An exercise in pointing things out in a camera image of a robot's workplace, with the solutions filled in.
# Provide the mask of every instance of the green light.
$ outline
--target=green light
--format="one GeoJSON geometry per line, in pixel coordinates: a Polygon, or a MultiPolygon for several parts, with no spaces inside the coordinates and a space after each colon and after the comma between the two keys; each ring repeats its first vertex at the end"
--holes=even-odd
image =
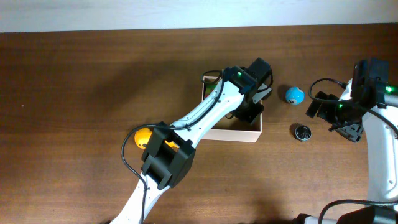
{"type": "Polygon", "coordinates": [[[386,90],[387,90],[387,92],[389,92],[389,93],[393,91],[393,89],[392,89],[391,86],[386,86],[386,90]]]}

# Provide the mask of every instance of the blue ball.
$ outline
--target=blue ball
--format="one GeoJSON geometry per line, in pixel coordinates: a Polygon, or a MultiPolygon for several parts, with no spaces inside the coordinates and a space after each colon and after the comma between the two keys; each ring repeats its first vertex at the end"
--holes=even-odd
{"type": "Polygon", "coordinates": [[[291,105],[300,104],[304,100],[304,91],[299,87],[292,87],[286,92],[286,101],[291,105]]]}

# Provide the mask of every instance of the cardboard box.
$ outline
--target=cardboard box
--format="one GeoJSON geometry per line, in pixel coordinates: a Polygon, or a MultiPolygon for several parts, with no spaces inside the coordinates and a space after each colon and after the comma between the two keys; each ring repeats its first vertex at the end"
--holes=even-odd
{"type": "MultiPolygon", "coordinates": [[[[216,77],[205,76],[205,80],[212,81],[216,77]]],[[[202,86],[201,100],[205,99],[206,85],[202,86]]],[[[253,125],[237,118],[222,118],[203,137],[207,140],[256,142],[262,133],[262,114],[253,125]]]]}

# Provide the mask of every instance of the wooden table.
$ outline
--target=wooden table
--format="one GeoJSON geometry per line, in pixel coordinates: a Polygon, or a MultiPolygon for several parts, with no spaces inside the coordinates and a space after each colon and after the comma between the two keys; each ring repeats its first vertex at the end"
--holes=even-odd
{"type": "MultiPolygon", "coordinates": [[[[172,122],[200,102],[202,72],[248,66],[274,72],[258,142],[203,140],[192,169],[163,194],[149,223],[273,223],[365,199],[366,139],[354,144],[282,101],[287,86],[348,81],[358,60],[390,61],[398,82],[398,25],[114,30],[0,34],[0,223],[101,223],[137,184],[120,158],[127,132],[172,122]],[[311,127],[298,142],[290,126],[311,127]]],[[[331,83],[315,91],[341,94],[331,83]]],[[[131,141],[127,159],[142,165],[131,141]]],[[[328,217],[361,208],[332,208],[328,217]]]]}

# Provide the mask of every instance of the white backdrop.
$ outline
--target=white backdrop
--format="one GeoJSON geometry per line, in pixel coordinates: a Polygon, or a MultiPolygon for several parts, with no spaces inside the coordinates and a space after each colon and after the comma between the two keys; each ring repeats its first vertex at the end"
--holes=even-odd
{"type": "Polygon", "coordinates": [[[0,0],[0,32],[398,22],[398,0],[0,0]]]}

